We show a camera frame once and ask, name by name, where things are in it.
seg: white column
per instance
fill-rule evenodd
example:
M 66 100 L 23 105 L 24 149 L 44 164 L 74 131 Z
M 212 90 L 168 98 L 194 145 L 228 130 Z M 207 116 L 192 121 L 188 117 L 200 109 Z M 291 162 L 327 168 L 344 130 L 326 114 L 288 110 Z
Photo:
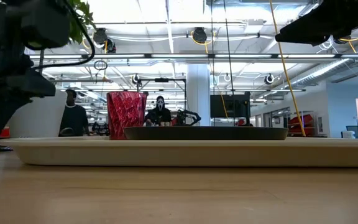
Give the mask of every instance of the white column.
M 209 69 L 207 64 L 188 65 L 187 110 L 198 113 L 200 126 L 210 126 Z

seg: desk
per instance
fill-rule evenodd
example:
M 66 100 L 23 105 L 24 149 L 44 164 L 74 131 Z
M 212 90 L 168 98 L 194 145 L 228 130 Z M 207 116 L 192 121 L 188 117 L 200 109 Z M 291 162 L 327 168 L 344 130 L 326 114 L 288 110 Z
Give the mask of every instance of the desk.
M 42 167 L 3 152 L 7 223 L 358 223 L 358 169 Z

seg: person wearing scream mask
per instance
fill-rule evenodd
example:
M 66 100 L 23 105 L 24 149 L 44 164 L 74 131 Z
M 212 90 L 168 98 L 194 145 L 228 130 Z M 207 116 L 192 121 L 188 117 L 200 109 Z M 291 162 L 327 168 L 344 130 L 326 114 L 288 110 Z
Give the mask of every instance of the person wearing scream mask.
M 149 110 L 145 117 L 147 124 L 157 124 L 159 126 L 170 126 L 171 111 L 165 108 L 164 97 L 157 97 L 157 104 L 154 109 Z
M 60 136 L 83 136 L 84 133 L 90 136 L 86 111 L 82 106 L 75 105 L 77 92 L 69 89 L 66 93 L 66 108 L 60 124 Z

